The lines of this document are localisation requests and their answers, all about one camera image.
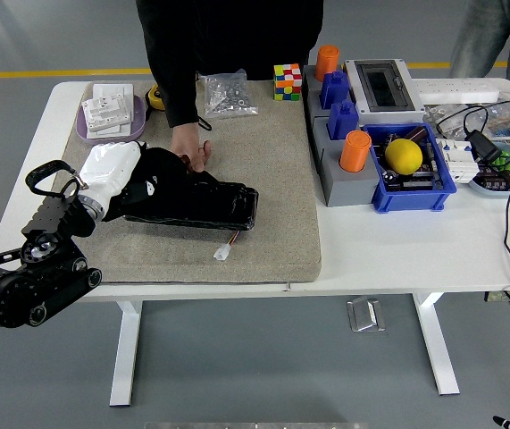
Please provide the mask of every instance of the orange cylinder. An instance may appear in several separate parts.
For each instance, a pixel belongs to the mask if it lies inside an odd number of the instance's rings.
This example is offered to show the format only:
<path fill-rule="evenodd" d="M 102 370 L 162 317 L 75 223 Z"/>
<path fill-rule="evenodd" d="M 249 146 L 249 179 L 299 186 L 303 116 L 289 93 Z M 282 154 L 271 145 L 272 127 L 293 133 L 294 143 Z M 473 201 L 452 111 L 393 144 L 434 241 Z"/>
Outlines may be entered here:
<path fill-rule="evenodd" d="M 332 73 L 338 68 L 340 51 L 334 45 L 322 45 L 318 49 L 316 59 L 316 72 L 314 77 L 320 82 L 324 81 L 324 74 Z"/>
<path fill-rule="evenodd" d="M 360 172 L 370 153 L 372 138 L 365 131 L 354 130 L 346 135 L 346 143 L 340 157 L 340 167 L 347 172 Z"/>

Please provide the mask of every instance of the black jacket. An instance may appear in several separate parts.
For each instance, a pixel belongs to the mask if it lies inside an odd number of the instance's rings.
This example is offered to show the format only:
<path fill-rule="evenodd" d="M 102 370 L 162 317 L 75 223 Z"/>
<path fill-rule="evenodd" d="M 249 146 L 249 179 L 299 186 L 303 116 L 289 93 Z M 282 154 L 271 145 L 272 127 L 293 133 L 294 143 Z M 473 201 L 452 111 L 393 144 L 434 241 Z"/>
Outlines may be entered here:
<path fill-rule="evenodd" d="M 272 79 L 301 63 L 322 29 L 323 0 L 137 0 L 147 58 L 171 127 L 197 121 L 195 73 Z"/>

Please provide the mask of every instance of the yellow ball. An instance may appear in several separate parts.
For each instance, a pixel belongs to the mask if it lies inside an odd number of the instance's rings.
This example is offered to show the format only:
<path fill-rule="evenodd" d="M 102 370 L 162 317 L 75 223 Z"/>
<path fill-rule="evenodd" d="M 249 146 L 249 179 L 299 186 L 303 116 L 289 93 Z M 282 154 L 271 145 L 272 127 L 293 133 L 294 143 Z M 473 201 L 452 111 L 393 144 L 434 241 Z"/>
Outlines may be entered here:
<path fill-rule="evenodd" d="M 413 174 L 423 162 L 422 150 L 410 139 L 395 139 L 390 142 L 385 156 L 389 168 L 403 175 Z"/>

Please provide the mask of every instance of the rubik's cube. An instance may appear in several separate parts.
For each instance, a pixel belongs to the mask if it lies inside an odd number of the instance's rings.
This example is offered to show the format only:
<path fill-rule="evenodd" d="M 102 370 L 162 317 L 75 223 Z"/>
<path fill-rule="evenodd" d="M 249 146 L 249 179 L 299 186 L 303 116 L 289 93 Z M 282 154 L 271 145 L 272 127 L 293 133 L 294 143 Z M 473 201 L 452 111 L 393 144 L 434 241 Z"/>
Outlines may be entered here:
<path fill-rule="evenodd" d="M 302 88 L 302 74 L 298 64 L 283 64 L 274 66 L 274 99 L 293 100 L 300 99 Z"/>

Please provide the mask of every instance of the blue bin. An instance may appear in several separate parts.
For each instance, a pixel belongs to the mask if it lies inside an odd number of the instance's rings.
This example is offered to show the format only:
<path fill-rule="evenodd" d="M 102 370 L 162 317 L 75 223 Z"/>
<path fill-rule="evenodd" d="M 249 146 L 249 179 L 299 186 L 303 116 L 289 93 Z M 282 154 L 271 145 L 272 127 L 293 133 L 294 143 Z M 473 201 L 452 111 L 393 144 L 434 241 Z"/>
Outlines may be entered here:
<path fill-rule="evenodd" d="M 382 179 L 382 169 L 376 156 L 374 145 L 376 142 L 386 141 L 389 134 L 397 134 L 404 137 L 413 129 L 422 126 L 428 131 L 428 137 L 433 148 L 435 155 L 435 162 L 441 181 L 443 182 L 443 189 L 427 189 L 427 190 L 400 190 L 390 191 L 386 188 Z M 456 185 L 451 179 L 443 154 L 439 150 L 435 136 L 431 127 L 426 123 L 400 123 L 400 124 L 375 124 L 364 125 L 364 131 L 372 137 L 372 146 L 370 152 L 374 160 L 376 169 L 380 176 L 380 183 L 373 193 L 372 203 L 373 208 L 378 213 L 387 213 L 397 210 L 432 210 L 440 212 L 445 208 L 444 202 L 447 197 L 457 191 Z"/>

